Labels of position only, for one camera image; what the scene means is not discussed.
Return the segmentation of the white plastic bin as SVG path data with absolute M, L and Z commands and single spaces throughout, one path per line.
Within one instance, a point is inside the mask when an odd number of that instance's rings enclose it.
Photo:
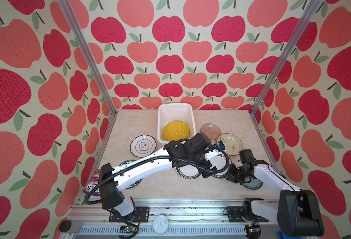
M 188 139 L 196 135 L 194 114 L 190 104 L 171 103 L 160 105 L 157 116 L 157 140 L 162 144 L 168 143 L 163 135 L 164 127 L 173 121 L 182 121 L 189 126 Z

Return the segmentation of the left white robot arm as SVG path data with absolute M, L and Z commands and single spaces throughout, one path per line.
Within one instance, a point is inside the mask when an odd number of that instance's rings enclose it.
M 155 173 L 190 165 L 203 178 L 208 178 L 224 172 L 229 163 L 223 143 L 212 144 L 205 134 L 198 133 L 191 139 L 172 140 L 157 152 L 132 163 L 115 168 L 105 164 L 98 178 L 102 209 L 115 210 L 121 216 L 132 214 L 135 206 L 133 200 L 124 195 L 124 190 Z

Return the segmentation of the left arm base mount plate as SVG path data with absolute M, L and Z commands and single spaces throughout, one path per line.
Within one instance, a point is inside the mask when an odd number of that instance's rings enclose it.
M 149 221 L 150 207 L 136 207 L 134 211 L 123 217 L 130 223 L 147 223 Z M 117 214 L 110 213 L 109 222 L 123 223 L 124 221 Z

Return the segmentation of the left aluminium frame post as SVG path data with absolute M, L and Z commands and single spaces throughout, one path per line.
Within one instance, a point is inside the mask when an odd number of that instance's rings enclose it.
M 111 96 L 109 95 L 109 91 L 107 89 L 106 83 L 104 81 L 104 78 L 102 74 L 100 73 L 98 66 L 96 64 L 95 58 L 93 56 L 93 53 L 82 33 L 82 29 L 80 27 L 80 24 L 76 18 L 76 15 L 74 13 L 74 10 L 70 4 L 70 1 L 63 1 L 63 0 L 58 0 L 59 5 L 61 7 L 61 10 L 74 34 L 75 40 L 77 41 L 79 48 L 81 49 L 81 52 L 83 54 L 83 57 L 88 65 L 89 70 L 91 71 L 91 74 L 93 75 L 96 84 L 98 86 L 98 89 L 100 90 L 100 93 L 108 107 L 108 109 L 111 112 L 111 115 L 116 117 L 117 116 L 117 110 L 115 108 L 115 105 L 111 99 Z

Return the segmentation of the yellow dotted scalloped plate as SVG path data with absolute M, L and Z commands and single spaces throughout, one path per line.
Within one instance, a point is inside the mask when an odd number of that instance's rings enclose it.
M 177 141 L 189 137 L 190 128 L 187 123 L 179 120 L 168 123 L 162 131 L 164 138 L 167 141 Z

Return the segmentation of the white plate green red rim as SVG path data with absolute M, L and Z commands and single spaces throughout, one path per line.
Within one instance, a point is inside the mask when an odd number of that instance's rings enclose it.
M 191 165 L 176 167 L 175 169 L 177 174 L 185 180 L 194 180 L 201 176 L 201 173 L 198 171 L 198 169 Z

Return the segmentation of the white plate green lettered rim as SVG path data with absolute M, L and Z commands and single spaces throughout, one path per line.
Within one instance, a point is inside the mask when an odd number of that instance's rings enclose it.
M 217 170 L 222 169 L 226 165 L 226 157 L 223 154 L 218 154 L 210 158 L 209 161 L 212 164 L 212 167 L 216 167 Z M 225 179 L 227 172 L 228 172 L 228 168 L 223 172 L 220 172 L 218 174 L 213 174 L 212 177 L 218 178 L 218 179 Z

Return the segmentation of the white round cap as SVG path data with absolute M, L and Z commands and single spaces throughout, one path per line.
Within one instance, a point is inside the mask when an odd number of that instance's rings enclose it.
M 164 215 L 158 215 L 153 220 L 153 230 L 158 235 L 165 235 L 169 229 L 169 222 Z

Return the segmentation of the right aluminium frame post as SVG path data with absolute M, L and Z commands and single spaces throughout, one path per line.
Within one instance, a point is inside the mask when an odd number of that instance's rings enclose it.
M 264 98 L 267 95 L 268 91 L 270 90 L 271 85 L 273 84 L 274 80 L 277 78 L 278 74 L 282 70 L 282 68 L 285 65 L 286 61 L 288 60 L 290 54 L 296 48 L 296 45 L 297 45 L 298 41 L 300 40 L 302 34 L 304 33 L 304 31 L 307 28 L 308 24 L 310 23 L 311 19 L 316 14 L 317 10 L 320 8 L 320 6 L 323 2 L 324 1 L 314 0 L 314 1 L 310 1 L 307 4 L 305 10 L 303 11 L 301 18 L 299 19 L 294 31 L 291 34 L 291 37 L 289 38 L 288 42 L 286 43 L 285 48 L 282 50 L 282 53 L 279 56 L 271 74 L 267 77 L 262 90 L 260 91 L 251 110 L 249 111 L 249 114 L 251 117 L 253 117 L 253 118 L 255 117 L 255 114 L 256 114 L 257 110 L 259 109 L 261 103 L 264 101 Z

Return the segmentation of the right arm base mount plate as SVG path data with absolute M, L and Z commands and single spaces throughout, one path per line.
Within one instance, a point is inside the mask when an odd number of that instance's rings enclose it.
M 269 220 L 259 216 L 244 216 L 242 207 L 226 207 L 222 214 L 230 223 L 267 223 Z

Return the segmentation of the white plate black flower outline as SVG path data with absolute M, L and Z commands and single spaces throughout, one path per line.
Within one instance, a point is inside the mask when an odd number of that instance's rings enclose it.
M 133 156 L 143 158 L 153 154 L 156 150 L 156 141 L 150 135 L 140 135 L 130 144 L 130 152 Z

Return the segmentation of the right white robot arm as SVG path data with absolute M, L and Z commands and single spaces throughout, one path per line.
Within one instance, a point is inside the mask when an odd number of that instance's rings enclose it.
M 278 174 L 272 165 L 256 160 L 250 149 L 239 152 L 242 166 L 230 166 L 227 179 L 245 184 L 247 179 L 258 179 L 277 196 L 274 205 L 261 198 L 246 198 L 238 216 L 247 222 L 261 217 L 277 224 L 288 237 L 321 237 L 325 229 L 318 198 L 310 190 L 303 190 Z

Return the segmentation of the aluminium front rail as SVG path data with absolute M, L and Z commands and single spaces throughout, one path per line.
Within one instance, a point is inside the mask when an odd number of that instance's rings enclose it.
M 160 200 L 137 199 L 137 207 L 150 207 L 147 223 L 139 225 L 137 239 L 244 239 L 248 234 L 261 239 L 279 239 L 281 230 L 273 222 L 230 223 L 222 214 L 226 207 L 240 207 L 240 200 Z M 164 215 L 169 222 L 165 235 L 153 230 L 153 220 Z M 67 218 L 80 224 L 74 232 L 59 233 L 60 239 L 121 239 L 130 236 L 132 228 L 124 223 L 109 222 L 110 213 L 100 205 L 72 206 Z

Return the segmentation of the cream plate with plant drawing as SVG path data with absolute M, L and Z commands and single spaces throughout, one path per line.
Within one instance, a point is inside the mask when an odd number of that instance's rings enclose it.
M 230 156 L 236 156 L 244 149 L 242 141 L 235 135 L 225 133 L 217 138 L 217 142 L 223 142 L 226 153 Z

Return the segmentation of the purple snack bag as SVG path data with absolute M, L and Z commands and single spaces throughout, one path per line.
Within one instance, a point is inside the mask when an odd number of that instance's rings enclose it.
M 92 177 L 90 178 L 89 183 L 86 185 L 86 187 L 84 188 L 83 192 L 85 194 L 89 193 L 95 186 L 98 185 L 98 179 L 99 179 L 99 173 L 100 173 L 100 169 L 96 169 L 93 174 Z

